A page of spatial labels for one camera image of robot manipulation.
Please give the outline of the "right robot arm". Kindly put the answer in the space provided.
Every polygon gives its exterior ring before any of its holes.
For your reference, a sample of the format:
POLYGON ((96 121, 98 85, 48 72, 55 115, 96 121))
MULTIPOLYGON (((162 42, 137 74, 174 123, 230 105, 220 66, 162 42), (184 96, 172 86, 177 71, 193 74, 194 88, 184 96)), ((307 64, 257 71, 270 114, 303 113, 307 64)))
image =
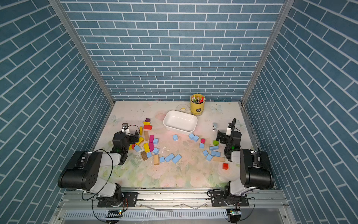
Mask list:
POLYGON ((257 189, 271 189, 275 184, 268 154, 241 148, 241 132, 236 128, 229 130, 231 133, 219 133, 220 141, 226 144, 224 156, 230 162, 239 162, 240 176, 228 182, 224 189, 207 192, 213 207, 248 206, 248 193, 257 189))

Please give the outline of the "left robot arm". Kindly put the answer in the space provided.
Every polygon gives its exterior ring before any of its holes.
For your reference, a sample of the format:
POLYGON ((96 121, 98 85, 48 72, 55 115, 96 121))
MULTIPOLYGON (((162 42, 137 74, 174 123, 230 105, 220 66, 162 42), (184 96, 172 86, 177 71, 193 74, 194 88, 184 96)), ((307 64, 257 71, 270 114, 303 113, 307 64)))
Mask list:
POLYGON ((139 133, 122 130, 114 134, 112 151, 76 151, 58 178, 63 189, 81 189, 92 194, 88 200, 97 199, 99 208, 135 207, 138 193, 123 192, 118 183, 110 181, 114 167, 123 165, 128 158, 131 144, 139 141, 139 133))

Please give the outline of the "white rectangular dish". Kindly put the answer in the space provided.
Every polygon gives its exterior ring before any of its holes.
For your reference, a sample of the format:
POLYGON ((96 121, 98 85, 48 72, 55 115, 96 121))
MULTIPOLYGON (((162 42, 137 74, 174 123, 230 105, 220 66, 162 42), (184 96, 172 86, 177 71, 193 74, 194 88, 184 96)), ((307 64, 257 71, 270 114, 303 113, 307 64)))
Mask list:
POLYGON ((194 132, 197 123, 196 116, 175 110, 169 111, 163 120, 163 125, 167 130, 187 135, 194 132))

